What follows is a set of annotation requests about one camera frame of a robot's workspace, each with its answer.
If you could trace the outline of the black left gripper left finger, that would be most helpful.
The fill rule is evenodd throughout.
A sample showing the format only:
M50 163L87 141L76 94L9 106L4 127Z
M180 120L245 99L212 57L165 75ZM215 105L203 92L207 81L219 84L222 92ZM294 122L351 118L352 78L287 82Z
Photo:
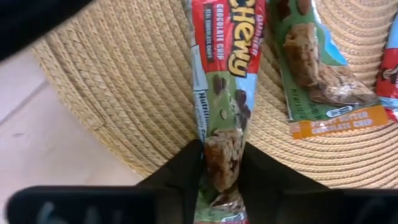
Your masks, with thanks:
M192 140L137 186L152 205L140 206L136 224L194 224L199 182L203 171L203 145Z

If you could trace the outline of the red chocolate chip granola bar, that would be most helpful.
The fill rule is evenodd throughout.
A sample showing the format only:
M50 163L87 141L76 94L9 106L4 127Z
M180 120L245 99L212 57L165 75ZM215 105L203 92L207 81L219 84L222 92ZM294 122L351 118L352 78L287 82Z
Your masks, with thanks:
M193 223L249 224L238 175L254 109L266 1L186 1L205 161Z
M398 12L392 21L376 77L376 94L390 119L398 123Z

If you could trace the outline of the orange peanut butter granola bar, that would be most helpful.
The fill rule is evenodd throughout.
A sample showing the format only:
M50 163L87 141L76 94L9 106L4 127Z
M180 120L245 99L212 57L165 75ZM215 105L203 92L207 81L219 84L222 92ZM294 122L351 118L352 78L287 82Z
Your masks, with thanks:
M350 70L314 0L267 0L295 139L384 126L378 96Z

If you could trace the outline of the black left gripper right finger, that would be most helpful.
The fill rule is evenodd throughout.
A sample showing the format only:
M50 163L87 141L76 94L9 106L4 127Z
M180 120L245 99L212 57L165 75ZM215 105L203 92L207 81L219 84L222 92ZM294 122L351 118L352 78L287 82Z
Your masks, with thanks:
M250 224L328 224L320 198L327 188L247 143L238 187Z

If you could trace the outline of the round woven straw placemat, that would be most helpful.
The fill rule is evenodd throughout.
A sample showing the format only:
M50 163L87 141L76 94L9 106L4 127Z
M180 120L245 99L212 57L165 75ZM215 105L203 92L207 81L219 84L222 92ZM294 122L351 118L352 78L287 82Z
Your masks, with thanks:
M197 136L186 3L96 0L34 46L70 111L143 177ZM328 187L398 189L397 123L293 139L269 41L248 141Z

